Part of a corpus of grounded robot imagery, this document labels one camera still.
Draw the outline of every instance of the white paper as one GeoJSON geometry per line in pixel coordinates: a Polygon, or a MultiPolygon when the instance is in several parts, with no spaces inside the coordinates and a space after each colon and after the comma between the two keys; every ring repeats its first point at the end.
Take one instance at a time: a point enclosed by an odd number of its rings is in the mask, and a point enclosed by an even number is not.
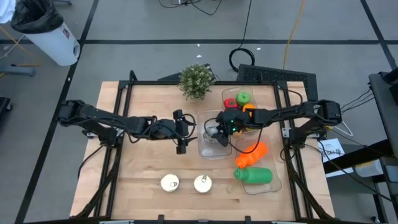
{"type": "MultiPolygon", "coordinates": [[[[338,139],[328,139],[328,140],[323,140],[321,142],[325,147],[325,150],[326,150],[326,153],[328,154],[329,159],[336,159],[337,157],[344,155],[344,149],[341,146],[338,139]]],[[[322,153],[323,162],[327,162],[328,158],[326,157],[326,155],[322,149],[322,145],[320,143],[318,143],[318,147],[322,153]]],[[[347,168],[344,171],[347,173],[354,172],[354,170],[352,168],[347,168]]],[[[341,175],[341,174],[345,174],[345,173],[343,171],[339,170],[339,171],[327,174],[326,177],[334,177],[334,176],[341,175]]]]}

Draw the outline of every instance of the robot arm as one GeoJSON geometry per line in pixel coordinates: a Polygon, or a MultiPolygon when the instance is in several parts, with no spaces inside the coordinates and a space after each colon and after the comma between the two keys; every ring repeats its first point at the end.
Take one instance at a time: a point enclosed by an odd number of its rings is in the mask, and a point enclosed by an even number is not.
{"type": "Polygon", "coordinates": [[[98,136],[102,145],[114,147],[123,132],[137,139],[177,140],[177,154],[186,153],[186,146],[195,139],[189,138],[188,126],[195,126],[185,119],[182,110],[173,112],[173,119],[157,120],[156,116],[119,116],[88,105],[81,100],[65,100],[57,116],[62,126],[77,125],[98,136]]]}
{"type": "Polygon", "coordinates": [[[308,135],[325,126],[335,126],[342,121],[340,105],[334,101],[308,101],[300,105],[282,108],[280,110],[248,109],[242,112],[236,108],[220,112],[216,118],[218,133],[212,135],[218,142],[227,146],[229,136],[244,128],[262,129],[274,122],[295,118],[310,118],[298,128],[284,129],[283,135],[288,138],[293,147],[304,147],[308,135]]]}

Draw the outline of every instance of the yellow cable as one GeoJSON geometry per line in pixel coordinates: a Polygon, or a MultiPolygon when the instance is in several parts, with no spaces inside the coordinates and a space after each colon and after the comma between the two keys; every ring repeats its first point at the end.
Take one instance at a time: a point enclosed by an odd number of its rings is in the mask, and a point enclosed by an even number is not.
{"type": "Polygon", "coordinates": [[[296,29],[297,24],[299,24],[299,20],[300,20],[301,13],[303,13],[304,4],[305,4],[305,0],[302,0],[301,6],[300,6],[300,10],[299,10],[298,15],[297,15],[297,18],[296,18],[296,22],[294,23],[292,32],[290,33],[290,37],[289,37],[289,39],[288,39],[288,41],[287,41],[287,44],[286,44],[285,56],[284,56],[284,67],[283,67],[283,69],[285,69],[285,66],[286,66],[286,58],[287,58],[287,51],[288,51],[288,49],[289,49],[289,44],[290,44],[290,41],[292,40],[292,37],[293,37],[293,34],[294,34],[294,30],[296,29]]]}
{"type": "MultiPolygon", "coordinates": [[[[0,26],[0,29],[4,32],[4,34],[6,34],[21,50],[23,50],[25,53],[27,53],[31,59],[33,61],[36,62],[35,57],[32,55],[31,52],[29,52],[28,50],[26,50],[21,44],[18,43],[18,41],[16,41],[12,35],[10,35],[2,26],[0,26]]],[[[18,67],[34,67],[34,66],[40,66],[39,62],[36,63],[31,63],[31,64],[22,64],[22,65],[17,65],[18,67]]],[[[1,73],[0,74],[0,78],[3,77],[5,75],[5,73],[1,73]]]]}

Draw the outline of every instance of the floor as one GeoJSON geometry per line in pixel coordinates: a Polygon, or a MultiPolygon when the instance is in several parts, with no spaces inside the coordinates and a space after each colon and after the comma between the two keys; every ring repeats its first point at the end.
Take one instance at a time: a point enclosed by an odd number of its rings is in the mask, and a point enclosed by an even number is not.
{"type": "MultiPolygon", "coordinates": [[[[0,79],[0,95],[14,103],[0,130],[1,223],[16,220],[36,161],[46,156],[42,146],[47,143],[47,158],[24,220],[68,218],[86,138],[78,128],[57,127],[53,136],[48,135],[60,95],[95,105],[103,81],[125,80],[131,69],[140,80],[156,80],[192,63],[210,63],[222,80],[236,79],[228,55],[243,36],[247,0],[223,1],[214,16],[192,6],[166,9],[158,0],[72,3],[57,4],[57,9],[83,44],[78,63],[59,67],[24,40],[23,46],[40,60],[36,76],[0,79]]],[[[202,0],[197,6],[212,11],[217,3],[202,0]]],[[[252,41],[244,47],[254,52],[256,65],[282,68],[286,39],[299,7],[297,0],[253,0],[246,34],[252,41]]],[[[320,98],[341,104],[355,99],[368,89],[369,74],[395,67],[397,7],[396,0],[307,0],[286,69],[316,73],[320,98]]],[[[9,24],[3,26],[14,38],[21,36],[9,24]]],[[[10,46],[3,34],[0,45],[0,54],[10,46]]],[[[250,63],[247,55],[239,53],[233,60],[235,64],[250,63]]],[[[19,49],[0,61],[2,65],[31,62],[19,49]]],[[[344,120],[356,141],[371,144],[386,138],[373,101],[347,112],[344,120]]],[[[369,192],[347,177],[334,177],[328,183],[338,218],[370,222],[376,209],[369,192]]],[[[385,186],[381,188],[386,194],[385,186]]],[[[396,223],[393,218],[389,217],[390,223],[396,223]]]]}

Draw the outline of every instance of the orange bottle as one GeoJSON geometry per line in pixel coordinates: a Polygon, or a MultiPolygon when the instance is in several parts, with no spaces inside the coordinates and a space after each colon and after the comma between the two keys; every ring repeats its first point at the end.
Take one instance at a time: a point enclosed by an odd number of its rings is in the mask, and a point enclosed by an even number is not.
{"type": "MultiPolygon", "coordinates": [[[[256,143],[257,142],[247,147],[244,150],[244,152],[252,151],[256,146],[256,143]]],[[[263,142],[259,142],[259,145],[252,153],[249,154],[241,153],[241,155],[238,158],[236,158],[235,163],[239,168],[244,169],[246,166],[251,166],[255,164],[258,160],[260,160],[263,156],[267,154],[267,151],[268,151],[267,146],[263,142]]]]}

